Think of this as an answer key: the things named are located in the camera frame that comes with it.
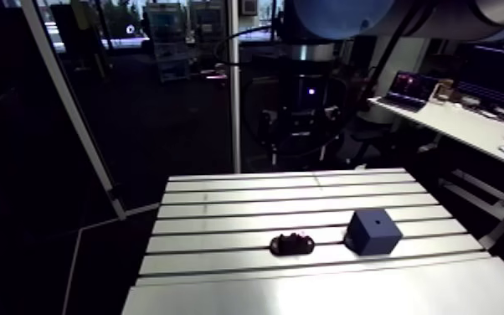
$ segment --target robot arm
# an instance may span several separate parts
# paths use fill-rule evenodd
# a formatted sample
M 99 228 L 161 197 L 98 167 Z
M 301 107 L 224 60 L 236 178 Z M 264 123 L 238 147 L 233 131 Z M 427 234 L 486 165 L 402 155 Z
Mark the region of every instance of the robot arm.
M 479 41 L 504 37 L 504 0 L 293 0 L 285 2 L 288 43 L 391 35 L 421 2 L 402 36 Z

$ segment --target blue cube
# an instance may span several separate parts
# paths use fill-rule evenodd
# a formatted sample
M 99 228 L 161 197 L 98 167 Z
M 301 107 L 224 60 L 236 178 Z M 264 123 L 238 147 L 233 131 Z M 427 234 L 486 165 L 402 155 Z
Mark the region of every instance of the blue cube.
M 384 209 L 356 210 L 344 235 L 344 244 L 360 256 L 386 255 L 402 237 Z

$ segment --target metal table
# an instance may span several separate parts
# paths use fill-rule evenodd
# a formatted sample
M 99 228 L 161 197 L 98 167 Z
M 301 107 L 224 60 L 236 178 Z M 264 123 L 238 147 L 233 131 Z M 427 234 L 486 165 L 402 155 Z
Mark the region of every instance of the metal table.
M 355 209 L 385 208 L 390 255 L 341 244 Z M 307 256 L 275 257 L 304 232 Z M 173 177 L 125 315 L 504 314 L 504 263 L 402 168 Z

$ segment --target desk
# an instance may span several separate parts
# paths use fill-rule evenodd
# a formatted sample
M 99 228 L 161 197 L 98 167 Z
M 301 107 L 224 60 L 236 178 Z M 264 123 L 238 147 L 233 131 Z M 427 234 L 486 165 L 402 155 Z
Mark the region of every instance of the desk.
M 504 122 L 502 121 L 488 119 L 472 111 L 452 106 L 451 104 L 441 106 L 429 103 L 420 111 L 414 112 L 397 106 L 387 105 L 379 101 L 379 98 L 372 98 L 369 101 L 375 106 L 392 111 L 402 118 L 428 127 L 440 135 L 462 142 L 504 163 L 504 152 L 499 149 L 499 146 L 504 145 Z M 477 204 L 478 200 L 470 200 L 495 215 L 498 219 L 501 219 L 501 223 L 489 235 L 481 239 L 481 243 L 486 248 L 490 248 L 504 234 L 504 194 L 485 183 L 481 183 L 476 178 L 471 179 L 473 179 L 472 182 L 477 184 L 478 187 L 486 188 L 486 190 L 492 192 L 503 201 L 503 203 L 495 205 L 493 209 L 488 209 L 484 205 Z
M 354 209 L 403 232 L 390 255 L 340 244 Z M 316 242 L 275 257 L 279 234 Z M 170 178 L 123 314 L 504 314 L 504 263 L 402 168 Z

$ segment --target door frame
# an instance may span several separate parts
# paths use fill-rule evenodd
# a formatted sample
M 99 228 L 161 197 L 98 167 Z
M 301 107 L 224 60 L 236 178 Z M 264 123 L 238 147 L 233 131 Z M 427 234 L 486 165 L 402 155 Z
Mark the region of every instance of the door frame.
M 70 92 L 68 83 L 63 75 L 62 69 L 60 68 L 59 61 L 57 60 L 54 52 L 53 45 L 49 41 L 49 36 L 46 33 L 43 19 L 39 14 L 39 8 L 37 3 L 33 0 L 22 1 L 22 10 L 28 21 L 29 28 L 31 29 L 31 34 L 35 39 L 35 43 L 39 49 L 39 53 L 43 58 L 49 76 L 53 81 L 54 87 L 59 93 L 60 100 L 69 116 L 72 126 L 78 135 L 82 147 L 88 155 L 88 159 L 95 170 L 95 173 L 100 180 L 102 187 L 104 188 L 107 198 L 110 200 L 113 210 L 116 212 L 118 219 L 126 218 L 126 211 L 121 204 L 121 201 L 113 195 L 113 183 L 111 181 L 111 176 L 105 167 L 105 164 L 101 158 L 101 154 L 94 142 L 87 126 L 85 125 L 82 114 L 80 113 L 78 107 L 76 106 L 75 98 Z

